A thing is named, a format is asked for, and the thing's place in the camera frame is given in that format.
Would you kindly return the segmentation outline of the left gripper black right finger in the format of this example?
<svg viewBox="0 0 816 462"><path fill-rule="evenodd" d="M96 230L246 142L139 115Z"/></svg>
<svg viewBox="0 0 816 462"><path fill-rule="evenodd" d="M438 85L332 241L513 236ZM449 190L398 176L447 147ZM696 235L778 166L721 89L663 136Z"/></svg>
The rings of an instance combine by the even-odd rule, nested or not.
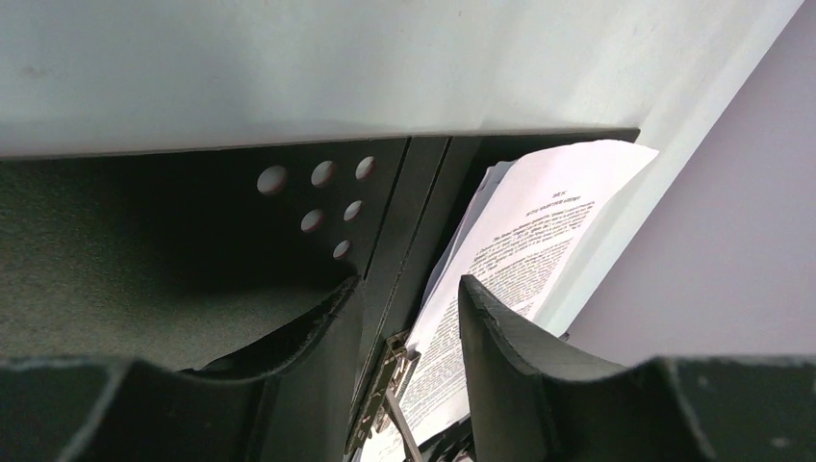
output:
<svg viewBox="0 0 816 462"><path fill-rule="evenodd" d="M572 346L461 278L460 338L479 461L811 461L815 359L656 356Z"/></svg>

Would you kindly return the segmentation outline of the red and black file folder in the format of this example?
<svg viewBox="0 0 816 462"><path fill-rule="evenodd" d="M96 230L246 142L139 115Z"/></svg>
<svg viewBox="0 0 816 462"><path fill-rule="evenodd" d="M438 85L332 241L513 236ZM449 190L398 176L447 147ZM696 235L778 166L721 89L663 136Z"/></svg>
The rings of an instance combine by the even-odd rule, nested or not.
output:
<svg viewBox="0 0 816 462"><path fill-rule="evenodd" d="M387 340L478 177L500 161L636 128L403 136L1 164L1 364L137 358L201 371L350 277L363 304L344 457Z"/></svg>

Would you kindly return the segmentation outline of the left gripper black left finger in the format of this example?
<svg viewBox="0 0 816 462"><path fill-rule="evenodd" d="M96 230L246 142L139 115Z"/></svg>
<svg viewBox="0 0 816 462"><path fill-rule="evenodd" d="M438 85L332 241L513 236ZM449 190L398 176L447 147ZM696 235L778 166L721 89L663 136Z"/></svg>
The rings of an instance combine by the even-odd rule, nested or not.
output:
<svg viewBox="0 0 816 462"><path fill-rule="evenodd" d="M106 356L1 364L5 461L340 461L363 304L350 277L218 366Z"/></svg>

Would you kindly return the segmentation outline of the printed paper sheet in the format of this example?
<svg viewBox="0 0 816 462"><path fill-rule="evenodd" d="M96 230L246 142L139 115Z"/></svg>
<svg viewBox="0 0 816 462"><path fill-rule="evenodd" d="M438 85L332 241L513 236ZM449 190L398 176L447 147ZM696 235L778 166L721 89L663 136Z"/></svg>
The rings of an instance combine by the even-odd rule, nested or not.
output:
<svg viewBox="0 0 816 462"><path fill-rule="evenodd" d="M629 141L586 141L523 155L507 171L407 337L409 377L397 392L417 443L469 412L458 287L469 274L527 320L561 334L547 299L603 207L658 153Z"/></svg>
<svg viewBox="0 0 816 462"><path fill-rule="evenodd" d="M429 274L426 288L421 298L421 306L424 307L428 299L433 295L440 284L440 280L450 261L458 253L463 241L470 233L475 222L481 216L490 198L495 193L498 185L506 175L507 171L515 164L511 162L498 162L487 167L485 174L474 193L469 196L468 207L465 209L452 238L447 242L444 252L441 254L437 264Z"/></svg>

